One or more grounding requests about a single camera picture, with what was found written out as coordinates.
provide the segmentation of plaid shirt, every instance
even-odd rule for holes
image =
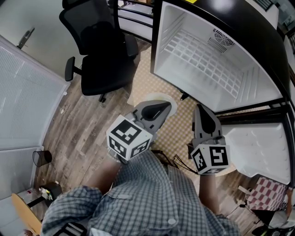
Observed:
[[[240,235],[234,222],[201,204],[185,174],[170,166],[167,173],[151,151],[122,166],[105,195],[80,186],[58,197],[46,212],[41,235],[85,219],[94,236]]]

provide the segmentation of chair armrest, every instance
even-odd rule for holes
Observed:
[[[135,57],[138,55],[138,45],[133,35],[125,35],[125,43],[127,49],[127,55],[129,57]]]
[[[68,59],[65,66],[65,80],[71,81],[74,77],[75,57]]]
[[[71,57],[70,59],[68,59],[65,66],[65,80],[73,80],[74,73],[82,75],[82,71],[79,68],[75,67],[75,57]]]

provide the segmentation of cable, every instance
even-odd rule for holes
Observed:
[[[119,154],[117,154],[117,158],[119,161],[121,161],[122,164],[127,165],[128,161],[125,160],[123,157],[121,157]]]
[[[167,161],[169,162],[169,164],[170,164],[171,166],[174,166],[174,165],[172,165],[172,163],[170,162],[169,158],[164,154],[163,151],[161,151],[161,150],[152,150],[152,152],[153,152],[154,154],[161,154],[161,155],[163,155],[163,156],[167,159]]]
[[[175,158],[177,158],[177,160],[178,161],[180,161],[184,166],[182,166],[182,165],[180,165],[179,163],[177,163],[177,162],[175,162]],[[174,159],[173,159],[173,161],[174,161],[174,163],[176,163],[177,165],[179,165],[180,167],[182,167],[182,168],[184,168],[184,169],[186,169],[186,170],[188,170],[188,171],[190,171],[190,172],[192,172],[192,173],[194,173],[194,174],[198,174],[197,172],[195,172],[194,170],[192,170],[192,169],[190,169],[180,158],[179,158],[179,156],[176,154],[175,156],[174,156]]]
[[[245,206],[245,208],[246,208],[250,213],[252,213],[254,216],[258,217],[255,213],[253,213],[253,212],[252,212],[250,209],[248,209],[246,206]],[[270,226],[270,225],[264,223],[263,221],[261,221],[261,222],[262,222],[266,227],[271,228],[271,229],[273,229],[273,230],[277,230],[277,231],[285,231],[285,230],[290,230],[290,229],[294,228],[294,226],[288,227],[288,228],[286,228],[286,229],[273,228],[272,226]]]
[[[236,208],[231,212],[229,213],[226,217],[228,217],[229,215],[231,215],[239,206],[236,206]]]

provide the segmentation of small trash bin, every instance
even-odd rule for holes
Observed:
[[[52,161],[52,155],[49,151],[34,151],[33,162],[37,167],[48,164]]]

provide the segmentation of door handle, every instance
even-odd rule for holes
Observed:
[[[28,30],[27,32],[25,32],[25,34],[23,35],[23,37],[21,38],[21,40],[17,44],[17,47],[19,49],[22,49],[23,48],[23,46],[25,45],[25,43],[27,42],[27,40],[30,38],[30,36],[34,32],[34,30],[35,30],[35,28],[32,27],[30,30]]]

